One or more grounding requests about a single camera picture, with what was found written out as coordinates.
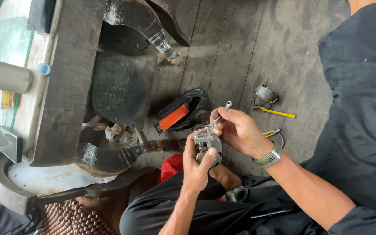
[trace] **sleeve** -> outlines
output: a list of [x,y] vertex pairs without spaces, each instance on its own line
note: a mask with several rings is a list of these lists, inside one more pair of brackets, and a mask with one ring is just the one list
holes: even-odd
[[376,211],[366,207],[356,207],[329,230],[329,235],[376,234]]

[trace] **right hand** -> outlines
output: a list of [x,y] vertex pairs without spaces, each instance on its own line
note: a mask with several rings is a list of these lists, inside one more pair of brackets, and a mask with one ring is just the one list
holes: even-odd
[[255,159],[263,158],[274,147],[249,115],[239,110],[219,107],[212,111],[210,122],[218,115],[221,117],[214,124],[212,132],[221,136],[230,147]]

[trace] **left hand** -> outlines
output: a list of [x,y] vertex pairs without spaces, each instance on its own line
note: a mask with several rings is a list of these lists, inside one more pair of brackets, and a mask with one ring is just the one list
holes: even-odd
[[210,148],[199,165],[195,160],[194,133],[189,135],[183,154],[184,181],[182,187],[192,193],[199,193],[205,189],[208,183],[208,169],[212,166],[216,155],[217,150]]

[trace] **wrench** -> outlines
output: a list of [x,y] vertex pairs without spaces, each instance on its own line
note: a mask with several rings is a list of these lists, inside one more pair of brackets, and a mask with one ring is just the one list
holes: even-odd
[[[224,109],[227,110],[228,108],[230,108],[231,105],[232,105],[232,102],[231,101],[227,101],[226,106],[224,107]],[[211,133],[211,131],[214,129],[214,124],[216,124],[216,122],[219,119],[220,119],[220,115],[212,123],[210,123],[209,125],[206,125],[206,130],[207,130],[208,133]]]

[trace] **yellow screwdriver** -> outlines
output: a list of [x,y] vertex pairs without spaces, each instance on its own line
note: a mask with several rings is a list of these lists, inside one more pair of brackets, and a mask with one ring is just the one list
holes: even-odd
[[282,116],[289,117],[289,118],[295,118],[295,115],[293,115],[293,114],[288,114],[288,113],[283,113],[283,112],[278,112],[278,111],[272,111],[272,110],[269,110],[269,109],[265,109],[261,106],[252,106],[252,109],[262,109],[265,112],[270,112],[270,113],[282,115]]

